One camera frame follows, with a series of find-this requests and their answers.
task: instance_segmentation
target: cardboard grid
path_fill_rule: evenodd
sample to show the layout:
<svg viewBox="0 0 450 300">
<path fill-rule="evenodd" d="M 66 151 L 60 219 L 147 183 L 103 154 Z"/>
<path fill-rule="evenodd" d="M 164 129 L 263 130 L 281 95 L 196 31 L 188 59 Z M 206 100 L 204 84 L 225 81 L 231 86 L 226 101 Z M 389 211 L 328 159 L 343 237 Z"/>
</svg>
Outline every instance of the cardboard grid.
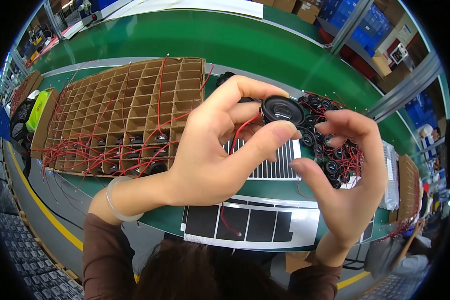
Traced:
<svg viewBox="0 0 450 300">
<path fill-rule="evenodd" d="M 163 124 L 190 112 L 204 101 L 204 91 L 200 91 L 200 87 L 204 82 L 205 60 L 196 57 L 168 57 L 163 67 L 158 107 L 162 63 L 163 58 L 137 62 L 108 69 L 73 83 L 60 100 L 63 113 L 58 108 L 59 113 L 55 114 L 50 122 L 45 149 L 52 148 L 62 139 L 78 133 L 93 134 L 105 141 L 105 146 L 98 146 L 99 139 L 92 138 L 90 147 L 96 152 L 89 149 L 85 151 L 93 156 L 99 156 L 117 147 L 115 143 L 120 138 L 123 140 L 123 146 L 140 149 L 143 145 L 131 144 L 131 139 L 124 134 L 125 130 L 128 136 L 139 136 L 144 141 L 152 135 L 146 146 L 163 147 L 164 143 L 155 143 L 160 131 L 153 132 L 158 126 L 158 118 L 160 124 Z M 180 140 L 186 122 L 187 116 L 167 123 L 160 129 L 169 136 L 170 141 Z M 82 138 L 83 143 L 87 141 L 88 138 Z M 167 159 L 166 163 L 170 168 L 178 146 L 178 142 L 170 144 L 169 155 L 155 159 Z M 120 157 L 103 162 L 103 172 L 109 172 L 113 166 L 111 162 L 119 166 L 121 161 L 124 169 L 120 166 L 120 170 L 137 165 L 137 158 L 128 158 L 128 154 L 125 154 L 129 151 L 132 150 L 121 148 Z M 105 159 L 116 155 L 107 154 Z M 150 161 L 153 155 L 154 149 L 144 149 L 140 162 Z M 79 155 L 66 154 L 45 167 L 58 172 L 83 175 L 88 168 L 88 163 L 83 162 L 84 158 Z M 98 166 L 94 167 L 87 175 L 97 176 L 97 169 Z M 132 171 L 126 174 L 136 177 Z"/>
</svg>

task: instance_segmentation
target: white bracelet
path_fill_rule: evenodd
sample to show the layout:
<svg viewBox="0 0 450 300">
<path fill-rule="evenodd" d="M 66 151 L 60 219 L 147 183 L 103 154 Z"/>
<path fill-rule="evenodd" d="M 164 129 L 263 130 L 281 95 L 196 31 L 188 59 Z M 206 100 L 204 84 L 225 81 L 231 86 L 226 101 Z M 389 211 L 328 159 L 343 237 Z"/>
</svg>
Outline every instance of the white bracelet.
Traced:
<svg viewBox="0 0 450 300">
<path fill-rule="evenodd" d="M 112 188 L 117 183 L 120 183 L 122 181 L 132 180 L 132 179 L 133 178 L 128 177 L 128 176 L 115 177 L 112 181 L 110 181 L 110 183 L 108 184 L 108 187 L 106 189 L 106 201 L 108 202 L 108 206 L 112 209 L 113 215 L 115 217 L 117 217 L 118 219 L 125 221 L 125 222 L 136 221 L 136 220 L 140 219 L 144 215 L 144 213 L 140 213 L 140 214 L 134 215 L 134 216 L 124 216 L 121 213 L 119 213 L 112 204 Z"/>
</svg>

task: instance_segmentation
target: black mesh chair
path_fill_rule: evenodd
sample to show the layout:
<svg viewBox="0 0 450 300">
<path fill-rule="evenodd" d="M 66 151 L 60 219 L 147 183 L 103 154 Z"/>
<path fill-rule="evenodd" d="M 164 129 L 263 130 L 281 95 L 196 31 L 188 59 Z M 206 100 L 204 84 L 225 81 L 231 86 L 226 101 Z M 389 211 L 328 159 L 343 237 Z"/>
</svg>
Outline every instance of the black mesh chair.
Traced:
<svg viewBox="0 0 450 300">
<path fill-rule="evenodd" d="M 25 177 L 28 178 L 32 165 L 30 157 L 30 148 L 32 146 L 33 132 L 29 132 L 25 123 L 27 123 L 30 114 L 35 105 L 34 99 L 25 99 L 15 110 L 10 118 L 10 142 L 15 150 L 20 153 L 25 168 L 22 170 Z"/>
<path fill-rule="evenodd" d="M 25 99 L 15 110 L 15 113 L 10 118 L 10 137 L 20 143 L 28 134 L 27 123 L 32 109 L 35 105 L 34 99 Z"/>
</svg>

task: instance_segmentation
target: metal frame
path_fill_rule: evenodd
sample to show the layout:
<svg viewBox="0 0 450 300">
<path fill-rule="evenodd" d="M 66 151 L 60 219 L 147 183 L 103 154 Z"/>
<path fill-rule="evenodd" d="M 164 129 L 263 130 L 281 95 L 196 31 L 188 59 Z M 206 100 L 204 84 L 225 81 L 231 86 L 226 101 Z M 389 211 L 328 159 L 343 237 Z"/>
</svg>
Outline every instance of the metal frame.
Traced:
<svg viewBox="0 0 450 300">
<path fill-rule="evenodd" d="M 414 157 L 417 157 L 419 155 L 425 154 L 425 153 L 429 152 L 430 150 L 440 146 L 444 142 L 445 142 L 445 137 L 443 136 L 438 141 L 434 142 L 433 144 L 431 144 L 430 146 L 428 146 L 425 149 L 421 150 L 420 152 L 413 153 L 412 155 L 410 155 L 410 158 L 414 158 Z"/>
<path fill-rule="evenodd" d="M 330 44 L 324 45 L 325 48 L 331 48 L 330 53 L 337 55 L 340 49 L 345 45 L 348 39 L 351 37 L 353 31 L 359 26 L 360 21 L 365 17 L 373 0 L 360 0 L 356 7 L 353 9 L 350 17 L 348 17 L 345 24 L 342 26 L 336 37 Z"/>
<path fill-rule="evenodd" d="M 30 70 L 25 66 L 23 58 L 20 56 L 20 53 L 18 53 L 17 47 L 15 45 L 12 45 L 12 48 L 10 48 L 10 57 L 12 57 L 12 60 L 17 65 L 18 69 L 25 75 L 30 74 Z"/>
<path fill-rule="evenodd" d="M 62 35 L 62 31 L 60 30 L 60 26 L 55 19 L 55 15 L 53 14 L 52 7 L 50 6 L 49 0 L 43 0 L 43 7 L 45 8 L 46 15 L 50 24 L 52 25 L 52 29 L 59 40 L 64 40 L 64 36 Z"/>
<path fill-rule="evenodd" d="M 360 255 L 360 249 L 362 248 L 362 244 L 358 245 L 358 251 L 356 252 L 356 257 L 354 259 L 351 258 L 345 258 L 345 261 L 347 263 L 345 263 L 342 268 L 343 269 L 348 269 L 348 270 L 361 270 L 365 267 L 365 261 L 361 261 L 359 260 L 359 255 Z M 350 265 L 353 264 L 362 264 L 361 267 L 351 267 Z"/>
<path fill-rule="evenodd" d="M 426 89 L 443 71 L 437 53 L 428 53 L 409 76 L 368 109 L 366 116 L 377 123 L 383 121 Z"/>
</svg>

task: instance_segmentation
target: yellow floor line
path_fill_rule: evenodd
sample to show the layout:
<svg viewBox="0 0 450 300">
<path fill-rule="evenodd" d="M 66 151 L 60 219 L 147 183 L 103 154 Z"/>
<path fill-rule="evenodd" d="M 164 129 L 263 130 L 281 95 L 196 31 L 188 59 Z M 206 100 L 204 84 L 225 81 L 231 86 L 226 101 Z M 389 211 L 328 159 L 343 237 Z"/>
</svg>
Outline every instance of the yellow floor line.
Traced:
<svg viewBox="0 0 450 300">
<path fill-rule="evenodd" d="M 360 279 L 364 278 L 368 274 L 370 274 L 370 272 L 362 272 L 360 274 L 357 274 L 357 275 L 353 276 L 352 278 L 348 278 L 346 280 L 343 280 L 342 282 L 337 283 L 337 287 L 338 287 L 338 289 L 341 289 L 341 288 L 344 288 L 346 286 L 349 286 L 352 283 L 357 282 Z"/>
<path fill-rule="evenodd" d="M 79 240 L 77 237 L 75 237 L 70 231 L 68 231 L 68 229 L 66 229 L 65 226 L 62 225 L 62 223 L 60 223 L 60 221 L 57 220 L 57 218 L 55 218 L 55 216 L 47 209 L 47 207 L 45 207 L 45 205 L 42 203 L 42 201 L 40 201 L 38 196 L 34 193 L 33 189 L 30 187 L 30 184 L 28 183 L 27 178 L 25 178 L 25 175 L 20 170 L 20 166 L 18 165 L 17 159 L 15 158 L 15 154 L 13 154 L 14 152 L 12 149 L 12 144 L 10 144 L 10 142 L 7 142 L 7 143 L 8 143 L 8 149 L 10 150 L 10 154 L 12 156 L 13 162 L 15 163 L 15 167 L 17 168 L 18 174 L 20 175 L 20 178 L 23 181 L 23 184 L 27 188 L 28 192 L 30 193 L 30 196 L 34 199 L 37 206 L 40 208 L 40 210 L 45 215 L 45 217 L 53 224 L 53 226 L 55 226 L 55 228 L 58 231 L 60 231 L 60 233 L 67 240 L 69 240 L 70 243 L 75 245 L 75 247 L 80 249 L 80 251 L 83 251 L 84 243 L 81 240 Z"/>
<path fill-rule="evenodd" d="M 23 181 L 23 184 L 27 188 L 28 192 L 30 193 L 30 196 L 32 196 L 32 198 L 35 200 L 35 203 L 37 204 L 37 206 L 40 208 L 40 210 L 45 215 L 45 217 L 47 217 L 47 219 L 53 224 L 53 226 L 55 226 L 55 228 L 58 231 L 60 231 L 60 233 L 67 240 L 69 240 L 70 243 L 75 245 L 75 247 L 80 249 L 80 251 L 83 251 L 84 243 L 81 240 L 79 240 L 77 237 L 75 237 L 70 231 L 68 231 L 68 229 L 66 229 L 65 226 L 62 225 L 62 223 L 60 223 L 60 221 L 57 220 L 52 213 L 50 213 L 50 211 L 47 209 L 47 207 L 45 207 L 45 205 L 42 203 L 42 201 L 40 201 L 40 199 L 38 199 L 38 196 L 34 193 L 33 189 L 30 187 L 30 184 L 28 183 L 27 178 L 25 178 L 25 175 L 23 174 L 22 170 L 20 170 L 20 166 L 18 165 L 17 159 L 15 158 L 15 155 L 13 154 L 14 152 L 12 149 L 12 144 L 10 144 L 10 142 L 7 142 L 7 144 L 8 144 L 8 149 L 10 150 L 10 154 L 12 156 L 13 162 L 15 163 L 15 167 L 17 168 L 18 174 L 20 175 L 20 178 Z M 354 282 L 359 281 L 360 279 L 364 278 L 368 274 L 370 274 L 370 272 L 362 272 L 360 274 L 357 274 L 357 275 L 353 276 L 352 278 L 349 278 L 349 279 L 343 280 L 342 282 L 339 282 L 337 284 L 337 287 L 338 287 L 338 289 L 344 288 L 348 285 L 351 285 Z M 138 282 L 139 278 L 140 277 L 138 275 L 135 275 L 135 281 Z"/>
</svg>

